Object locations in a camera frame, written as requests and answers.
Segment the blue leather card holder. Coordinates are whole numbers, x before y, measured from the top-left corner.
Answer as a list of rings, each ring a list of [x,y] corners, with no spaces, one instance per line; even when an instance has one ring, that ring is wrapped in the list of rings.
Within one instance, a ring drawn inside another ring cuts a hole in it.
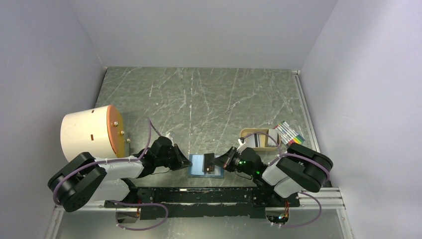
[[[224,178],[224,170],[218,166],[211,172],[203,171],[205,156],[203,154],[190,154],[189,160],[192,163],[188,168],[188,176],[193,178]]]

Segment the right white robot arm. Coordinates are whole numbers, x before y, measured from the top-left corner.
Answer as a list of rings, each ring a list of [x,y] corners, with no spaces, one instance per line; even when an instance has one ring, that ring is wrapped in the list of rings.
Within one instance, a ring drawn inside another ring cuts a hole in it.
[[[287,152],[268,164],[245,143],[232,147],[211,163],[228,172],[250,176],[258,188],[269,191],[268,198],[274,206],[281,206],[290,195],[301,190],[319,192],[333,168],[327,156],[298,143],[292,143]]]

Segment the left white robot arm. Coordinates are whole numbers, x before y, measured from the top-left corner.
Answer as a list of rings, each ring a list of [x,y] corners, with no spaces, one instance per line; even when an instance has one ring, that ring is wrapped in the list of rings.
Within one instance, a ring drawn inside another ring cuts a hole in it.
[[[99,158],[82,152],[54,174],[47,186],[55,204],[66,212],[97,201],[120,202],[131,207],[142,202],[132,179],[152,175],[159,167],[176,171],[190,166],[178,145],[160,136],[151,146],[124,158]]]

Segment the tan card tray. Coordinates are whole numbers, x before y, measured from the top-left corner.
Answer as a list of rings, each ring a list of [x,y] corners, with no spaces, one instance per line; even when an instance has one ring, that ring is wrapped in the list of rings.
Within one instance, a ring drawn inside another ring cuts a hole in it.
[[[250,136],[252,136],[255,133],[265,134],[267,136],[267,140],[266,140],[266,143],[267,143],[268,136],[269,136],[268,135],[268,129],[269,128],[245,128],[245,129],[241,130],[240,137],[244,137],[247,141],[248,147],[253,148],[255,151],[274,151],[274,150],[277,149],[277,147],[268,147],[267,144],[266,144],[266,147],[263,147],[263,148],[252,147],[251,140],[249,138]]]

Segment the grey striped loose card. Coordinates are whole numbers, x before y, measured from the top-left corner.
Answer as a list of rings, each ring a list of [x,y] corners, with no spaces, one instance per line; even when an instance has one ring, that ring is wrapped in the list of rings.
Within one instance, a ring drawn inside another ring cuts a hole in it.
[[[261,133],[255,133],[249,137],[251,140],[252,147],[263,148],[266,147],[267,136]]]

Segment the coloured marker pack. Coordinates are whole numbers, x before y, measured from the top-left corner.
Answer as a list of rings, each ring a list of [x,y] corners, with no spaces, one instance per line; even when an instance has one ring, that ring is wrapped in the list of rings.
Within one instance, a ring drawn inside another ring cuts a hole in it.
[[[305,142],[305,139],[291,128],[286,121],[276,125],[274,130],[278,133],[282,143],[286,146],[290,146],[292,143],[303,144]]]

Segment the cream cylindrical container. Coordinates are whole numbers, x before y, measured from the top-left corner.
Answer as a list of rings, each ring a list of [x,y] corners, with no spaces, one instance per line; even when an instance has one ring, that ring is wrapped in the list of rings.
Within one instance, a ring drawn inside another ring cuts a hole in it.
[[[125,133],[123,117],[113,105],[65,115],[60,142],[69,162],[82,152],[100,158],[129,156],[130,139]]]

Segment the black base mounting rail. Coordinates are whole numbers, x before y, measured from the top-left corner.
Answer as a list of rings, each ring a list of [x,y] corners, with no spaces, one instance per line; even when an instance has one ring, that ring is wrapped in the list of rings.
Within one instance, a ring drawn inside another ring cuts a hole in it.
[[[249,216],[252,219],[263,219],[267,210],[300,206],[296,193],[284,199],[257,187],[139,187],[136,193],[130,193],[123,202],[124,206],[105,201],[104,207],[123,209],[129,203],[143,203],[147,206],[140,209],[140,218],[149,220],[165,216],[165,210],[157,204],[167,207],[170,218]]]

